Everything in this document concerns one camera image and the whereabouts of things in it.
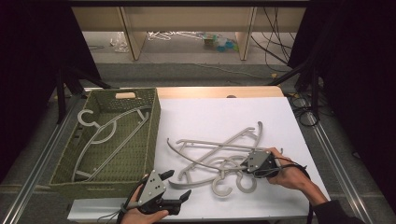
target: metal rail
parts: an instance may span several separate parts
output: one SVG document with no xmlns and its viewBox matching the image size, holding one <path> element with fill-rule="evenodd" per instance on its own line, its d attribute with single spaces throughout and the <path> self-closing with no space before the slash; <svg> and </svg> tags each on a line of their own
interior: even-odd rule
<svg viewBox="0 0 396 224">
<path fill-rule="evenodd" d="M 312 113 L 309 115 L 310 122 L 315 123 L 316 118 L 312 115 Z M 341 163 L 340 159 L 338 158 L 337 153 L 335 152 L 334 147 L 332 146 L 332 143 L 320 122 L 314 126 L 314 131 L 332 169 L 334 170 L 335 176 L 340 182 L 341 188 L 345 193 L 347 200 L 349 201 L 353 213 L 366 224 L 374 223 L 367 211 L 364 201 L 361 199 L 361 196 L 350 180 L 343 163 Z"/>
<path fill-rule="evenodd" d="M 35 185 L 37 184 L 39 178 L 43 174 L 50 158 L 52 155 L 53 150 L 58 145 L 60 138 L 64 133 L 65 127 L 70 120 L 70 115 L 72 111 L 76 109 L 76 105 L 78 100 L 81 98 L 81 95 L 73 95 L 70 99 L 69 108 L 67 109 L 66 115 L 64 120 L 55 126 L 55 129 L 49 138 L 48 143 L 46 144 L 43 152 L 41 153 L 40 157 L 35 164 L 32 172 L 29 174 L 27 180 L 23 184 L 21 191 L 18 193 L 14 203 L 9 207 L 6 217 L 3 220 L 4 224 L 8 223 L 17 223 L 23 213 L 24 208 L 28 204 L 33 191 L 35 190 Z"/>
</svg>

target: black curtain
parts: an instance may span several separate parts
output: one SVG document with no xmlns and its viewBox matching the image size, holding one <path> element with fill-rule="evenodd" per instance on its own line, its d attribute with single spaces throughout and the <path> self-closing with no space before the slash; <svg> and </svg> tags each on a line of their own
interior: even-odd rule
<svg viewBox="0 0 396 224">
<path fill-rule="evenodd" d="M 59 70 L 100 77 L 70 7 L 1 1 L 0 22 L 1 181 L 46 109 Z"/>
<path fill-rule="evenodd" d="M 328 43 L 332 47 L 323 64 L 318 65 L 319 74 L 336 117 L 396 212 L 396 178 L 392 173 L 396 160 L 396 2 L 355 1 L 352 6 L 337 38 Z M 331 9 L 329 14 L 313 9 L 306 11 L 297 35 L 299 41 L 296 38 L 290 58 L 292 67 L 312 49 L 323 17 L 336 10 Z"/>
</svg>

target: white board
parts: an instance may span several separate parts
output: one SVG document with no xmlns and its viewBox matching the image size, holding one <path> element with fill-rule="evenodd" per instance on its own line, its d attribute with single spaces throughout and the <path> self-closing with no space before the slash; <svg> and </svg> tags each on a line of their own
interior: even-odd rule
<svg viewBox="0 0 396 224">
<path fill-rule="evenodd" d="M 311 179 L 329 197 L 318 174 L 305 140 L 290 109 L 287 98 L 227 98 L 227 99 L 162 99 L 160 128 L 157 138 L 154 166 L 157 172 L 175 170 L 170 179 L 178 182 L 180 170 L 191 162 L 177 155 L 166 143 L 167 138 L 175 147 L 179 139 L 194 139 L 210 142 L 224 142 L 247 127 L 258 129 L 262 122 L 262 139 L 258 147 L 283 148 L 284 155 L 302 166 L 307 166 Z M 244 136 L 233 142 L 237 145 L 252 146 L 253 140 Z M 208 149 L 192 148 L 186 154 L 199 158 Z M 247 155 L 243 151 L 222 150 L 216 156 Z M 215 175 L 213 170 L 196 167 L 193 180 Z M 178 216 L 168 216 L 166 221 L 213 221 L 238 219 L 274 219 L 305 217 L 308 200 L 297 190 L 274 186 L 266 179 L 257 179 L 257 188 L 252 193 L 244 193 L 235 185 L 236 175 L 228 175 L 218 189 L 232 188 L 227 197 L 214 194 L 211 185 L 191 188 L 190 198 L 182 204 Z M 165 199 L 177 199 L 185 189 L 172 189 L 165 180 Z M 250 176 L 244 175 L 243 186 L 249 187 Z M 120 208 L 124 199 L 75 200 L 69 219 L 75 221 L 96 220 Z"/>
</svg>

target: wicker basket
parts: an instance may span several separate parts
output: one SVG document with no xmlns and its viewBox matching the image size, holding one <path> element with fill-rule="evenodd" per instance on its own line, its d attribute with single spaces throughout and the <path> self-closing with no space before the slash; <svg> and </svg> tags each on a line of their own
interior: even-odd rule
<svg viewBox="0 0 396 224">
<path fill-rule="evenodd" d="M 116 99 L 117 93 L 133 92 L 135 98 Z M 140 106 L 151 108 L 148 120 L 120 149 L 117 155 L 90 181 L 72 181 L 74 169 L 83 148 L 97 132 L 94 126 L 79 122 L 67 143 L 49 186 L 71 199 L 127 197 L 136 183 L 154 168 L 155 147 L 161 107 L 156 89 L 92 91 L 84 106 L 92 114 L 82 116 L 84 122 L 104 125 L 116 116 Z M 92 174 L 109 155 L 123 142 L 142 121 L 138 113 L 130 113 L 117 120 L 117 129 L 112 137 L 102 144 L 91 144 L 78 166 L 78 170 Z M 112 131 L 109 125 L 95 138 L 104 139 Z"/>
</svg>

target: human hand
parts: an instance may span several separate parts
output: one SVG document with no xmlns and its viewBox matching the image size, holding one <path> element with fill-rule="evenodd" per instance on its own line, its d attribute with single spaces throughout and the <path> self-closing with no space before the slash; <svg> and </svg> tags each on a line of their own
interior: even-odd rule
<svg viewBox="0 0 396 224">
<path fill-rule="evenodd" d="M 291 159 L 282 156 L 276 148 L 271 147 L 268 150 L 272 152 L 275 158 L 278 158 L 277 160 L 281 166 L 292 164 Z M 270 184 L 301 191 L 312 205 L 318 205 L 328 201 L 320 188 L 297 167 L 284 168 L 276 176 L 267 177 L 267 180 Z"/>
<path fill-rule="evenodd" d="M 134 193 L 134 195 L 131 198 L 131 202 L 136 202 L 137 195 L 138 195 L 139 191 L 141 190 L 141 188 L 142 188 L 142 186 L 139 186 L 137 188 L 136 192 Z M 168 214 L 169 214 L 168 211 L 163 210 L 163 211 L 158 211 L 154 214 L 145 215 L 145 214 L 139 212 L 139 210 L 137 210 L 137 208 L 134 208 L 134 209 L 128 210 L 128 212 L 125 213 L 124 217 L 122 218 L 121 224 L 151 224 L 151 223 L 154 223 L 156 221 L 163 219 L 164 217 L 168 216 Z"/>
</svg>

